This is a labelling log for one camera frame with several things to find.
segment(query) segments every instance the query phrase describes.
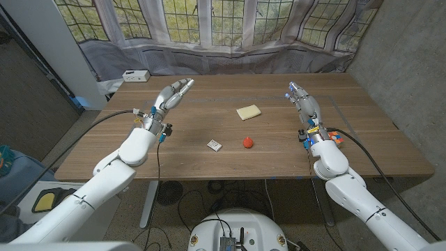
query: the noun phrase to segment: small box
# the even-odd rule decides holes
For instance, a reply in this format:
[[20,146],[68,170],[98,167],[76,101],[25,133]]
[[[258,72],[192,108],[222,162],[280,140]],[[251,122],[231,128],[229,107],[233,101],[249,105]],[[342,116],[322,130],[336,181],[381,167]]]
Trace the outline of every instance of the small box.
[[218,142],[216,142],[214,139],[209,141],[208,146],[214,151],[218,151],[222,147],[222,145],[218,144]]
[[147,82],[150,77],[148,70],[126,70],[123,74],[126,82]]

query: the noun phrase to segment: yellow object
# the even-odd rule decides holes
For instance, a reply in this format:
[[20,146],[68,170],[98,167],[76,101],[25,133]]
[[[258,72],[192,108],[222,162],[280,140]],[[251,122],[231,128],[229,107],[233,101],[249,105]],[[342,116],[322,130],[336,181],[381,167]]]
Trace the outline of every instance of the yellow object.
[[312,132],[316,132],[317,130],[319,130],[319,126],[316,126],[315,128],[308,130],[307,132],[312,133]]
[[259,115],[260,109],[256,105],[237,109],[237,113],[242,120],[247,120]]
[[37,203],[36,207],[34,208],[35,212],[44,211],[44,210],[51,210],[53,201],[54,201],[54,193],[48,193],[46,195],[43,195],[39,202]]

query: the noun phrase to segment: blue connector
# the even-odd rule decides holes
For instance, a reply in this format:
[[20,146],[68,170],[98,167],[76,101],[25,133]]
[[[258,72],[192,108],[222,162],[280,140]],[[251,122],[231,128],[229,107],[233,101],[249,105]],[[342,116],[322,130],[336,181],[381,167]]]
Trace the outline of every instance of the blue connector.
[[160,143],[164,142],[165,139],[166,139],[166,135],[164,133],[161,134]]
[[309,149],[308,140],[305,140],[305,141],[303,142],[303,144],[304,144],[304,148],[308,150],[308,149]]
[[156,114],[156,107],[152,106],[151,108],[151,114],[155,115]]

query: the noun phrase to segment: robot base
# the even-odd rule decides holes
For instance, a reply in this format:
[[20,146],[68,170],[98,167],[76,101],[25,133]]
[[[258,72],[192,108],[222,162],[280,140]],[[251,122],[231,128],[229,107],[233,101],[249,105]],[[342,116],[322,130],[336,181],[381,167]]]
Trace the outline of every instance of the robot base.
[[[235,238],[236,242],[240,241],[240,229],[244,229],[244,238],[241,244],[243,244],[246,250],[288,250],[284,232],[265,215],[246,208],[228,208],[217,213],[221,220],[228,222],[231,227],[232,237]],[[212,214],[203,220],[208,219],[218,219],[218,217]],[[225,236],[230,237],[228,226],[224,222],[222,224]],[[215,251],[223,248],[223,251],[236,251],[235,248],[220,247],[220,237],[223,237],[220,221],[203,222],[192,230],[187,250]]]

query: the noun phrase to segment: curtain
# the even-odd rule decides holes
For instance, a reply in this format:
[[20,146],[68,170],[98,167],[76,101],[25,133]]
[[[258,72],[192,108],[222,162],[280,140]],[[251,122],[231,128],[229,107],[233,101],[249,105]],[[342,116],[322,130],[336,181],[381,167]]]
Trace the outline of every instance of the curtain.
[[54,0],[98,82],[343,72],[374,0]]

